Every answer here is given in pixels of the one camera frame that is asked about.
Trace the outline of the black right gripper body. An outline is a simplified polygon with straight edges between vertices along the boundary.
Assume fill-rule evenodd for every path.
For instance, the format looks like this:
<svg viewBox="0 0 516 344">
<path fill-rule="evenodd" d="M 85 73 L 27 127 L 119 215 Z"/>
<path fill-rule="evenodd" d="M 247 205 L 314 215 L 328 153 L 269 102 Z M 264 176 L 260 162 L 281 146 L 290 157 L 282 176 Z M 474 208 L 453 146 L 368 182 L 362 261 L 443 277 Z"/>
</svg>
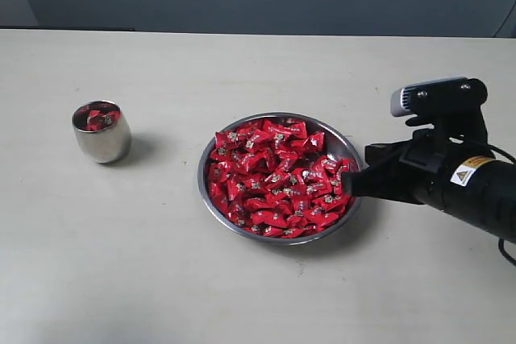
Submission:
<svg viewBox="0 0 516 344">
<path fill-rule="evenodd" d="M 415 205 L 428 205 L 507 242 L 515 241 L 515 163 L 496 159 L 494 146 L 462 139 L 437 151 L 424 130 L 396 143 L 372 143 L 369 166 L 398 160 L 418 173 Z"/>
</svg>

